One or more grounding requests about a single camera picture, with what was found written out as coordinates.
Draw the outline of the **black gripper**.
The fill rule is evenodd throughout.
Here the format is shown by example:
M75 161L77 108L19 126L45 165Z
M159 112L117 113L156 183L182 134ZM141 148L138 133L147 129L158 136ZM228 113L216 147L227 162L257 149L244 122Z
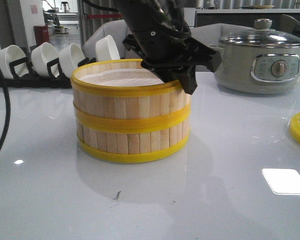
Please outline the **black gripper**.
M151 43L151 54L158 56L168 50L167 55L160 59L146 56L132 34L127 35L122 43L126 50L134 51L142 59L142 68L154 73L165 83L177 78L184 92L189 95L198 87L196 66L205 66L211 72L217 70L217 52L193 37L186 39L181 46L170 43L165 48L162 41Z

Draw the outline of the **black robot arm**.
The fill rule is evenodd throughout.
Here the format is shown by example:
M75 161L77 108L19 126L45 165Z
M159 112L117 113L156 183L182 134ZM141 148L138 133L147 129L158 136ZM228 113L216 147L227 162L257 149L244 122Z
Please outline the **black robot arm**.
M164 83L178 80L187 94L197 88L196 66L214 72L219 52L191 35L184 19L184 0L116 0L130 34L123 40L128 51L141 57L141 66Z

